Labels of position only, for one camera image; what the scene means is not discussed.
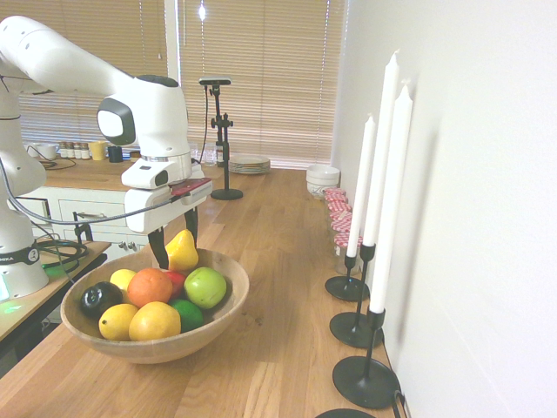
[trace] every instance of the fruit bowl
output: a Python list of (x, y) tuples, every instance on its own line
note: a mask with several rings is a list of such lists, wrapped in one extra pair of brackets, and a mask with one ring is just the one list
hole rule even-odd
[(131, 363), (164, 363), (185, 357), (205, 347), (240, 314), (247, 297), (250, 281), (244, 268), (234, 259), (208, 250), (198, 249), (198, 266), (208, 266), (223, 274), (227, 283), (226, 295), (218, 305), (204, 311), (205, 324), (193, 331), (150, 341), (110, 341), (98, 331), (97, 320), (87, 318), (79, 308), (79, 301), (85, 289), (99, 281), (108, 281), (112, 273), (121, 268), (139, 271), (156, 266), (156, 261), (148, 251), (134, 253), (113, 260), (96, 268), (80, 279), (64, 296), (61, 306), (62, 322), (85, 345), (99, 353), (118, 357)]

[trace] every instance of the green apple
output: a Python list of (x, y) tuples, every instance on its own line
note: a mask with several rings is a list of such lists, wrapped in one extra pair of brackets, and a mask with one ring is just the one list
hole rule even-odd
[(185, 279), (185, 293), (202, 309), (211, 309), (226, 294), (226, 280), (221, 273), (209, 267), (196, 268)]

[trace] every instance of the white wall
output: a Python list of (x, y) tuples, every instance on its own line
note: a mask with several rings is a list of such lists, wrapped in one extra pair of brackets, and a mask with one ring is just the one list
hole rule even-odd
[(351, 198), (398, 48), (413, 81), (385, 324), (413, 417), (557, 416), (557, 3), (347, 1)]

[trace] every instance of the window blind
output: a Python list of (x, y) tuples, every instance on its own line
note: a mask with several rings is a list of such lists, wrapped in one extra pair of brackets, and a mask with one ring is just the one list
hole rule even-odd
[[(231, 154), (265, 156), (275, 167), (329, 164), (344, 1), (179, 1), (188, 140), (201, 144), (205, 132), (198, 79), (227, 75), (232, 85), (221, 87), (220, 104), (234, 122)], [(207, 141), (216, 135), (209, 127)]]
[[(164, 0), (2, 0), (0, 21), (26, 16), (133, 76), (166, 75)], [(50, 93), (20, 96), (26, 142), (104, 139), (97, 126), (103, 98)]]

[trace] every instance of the candle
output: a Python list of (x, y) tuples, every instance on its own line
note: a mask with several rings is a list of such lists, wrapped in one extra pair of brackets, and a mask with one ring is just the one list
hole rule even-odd
[(364, 128), (364, 138), (362, 140), (362, 152), (359, 157), (358, 180), (356, 182), (356, 194), (354, 196), (354, 205), (352, 207), (352, 223), (350, 225), (350, 235), (348, 238), (348, 247), (346, 248), (347, 257), (356, 257), (358, 251), (359, 227), (362, 223), (364, 215), (364, 204), (366, 200), (366, 188), (369, 181), (369, 171), (372, 167), (373, 154), (373, 131), (375, 131), (375, 122), (373, 117), (367, 119)]
[(381, 201), (383, 199), (383, 186), (385, 184), (386, 158), (389, 151), (391, 126), (393, 123), (394, 98), (397, 94), (399, 83), (399, 65), (397, 52), (393, 54), (389, 64), (385, 67), (383, 80), (383, 93), (379, 110), (379, 125), (377, 127), (377, 142), (373, 156), (372, 183), (369, 188), (367, 201), (366, 226), (364, 228), (365, 246), (374, 246), (379, 229), (379, 216)]
[(408, 94), (408, 87), (404, 86), (394, 104), (393, 134), (391, 135), (391, 147), (386, 168), (385, 195), (383, 197), (383, 206), (381, 207), (381, 223), (379, 225), (378, 245), (375, 253), (375, 270), (369, 298), (369, 310), (375, 314), (381, 314), (385, 310), (386, 285), (391, 269), (394, 229), (399, 210), (399, 197), (404, 174), (412, 105), (413, 102)]

